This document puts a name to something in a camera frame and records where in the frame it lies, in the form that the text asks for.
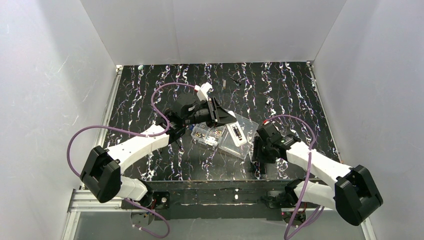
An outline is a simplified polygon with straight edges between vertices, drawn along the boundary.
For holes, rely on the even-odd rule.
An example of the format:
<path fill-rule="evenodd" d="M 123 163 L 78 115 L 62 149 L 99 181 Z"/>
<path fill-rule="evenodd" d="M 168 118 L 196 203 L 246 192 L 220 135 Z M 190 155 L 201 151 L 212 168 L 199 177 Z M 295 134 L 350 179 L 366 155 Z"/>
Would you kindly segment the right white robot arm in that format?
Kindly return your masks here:
<path fill-rule="evenodd" d="M 269 191 L 261 201 L 269 208 L 294 207 L 298 200 L 330 208 L 349 224 L 360 225 L 384 203 L 370 171 L 336 162 L 309 149 L 293 134 L 282 135 L 273 124 L 264 124 L 254 138 L 253 158 L 271 164 L 277 159 L 309 170 L 324 183 L 297 178 L 282 191 Z"/>

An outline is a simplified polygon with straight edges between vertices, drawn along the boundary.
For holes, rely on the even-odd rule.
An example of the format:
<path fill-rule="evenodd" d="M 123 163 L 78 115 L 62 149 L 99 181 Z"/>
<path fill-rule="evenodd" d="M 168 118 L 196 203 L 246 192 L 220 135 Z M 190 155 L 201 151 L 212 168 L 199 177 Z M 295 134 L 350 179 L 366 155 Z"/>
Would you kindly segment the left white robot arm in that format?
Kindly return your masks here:
<path fill-rule="evenodd" d="M 200 100 L 189 93 L 178 97 L 157 123 L 123 143 L 104 149 L 94 147 L 85 162 L 80 180 L 100 203 L 115 197 L 141 201 L 153 193 L 142 180 L 123 176 L 141 158 L 176 142 L 190 125 L 205 123 L 209 128 L 225 126 L 233 142 L 243 141 L 235 114 L 225 110 L 215 97 Z"/>

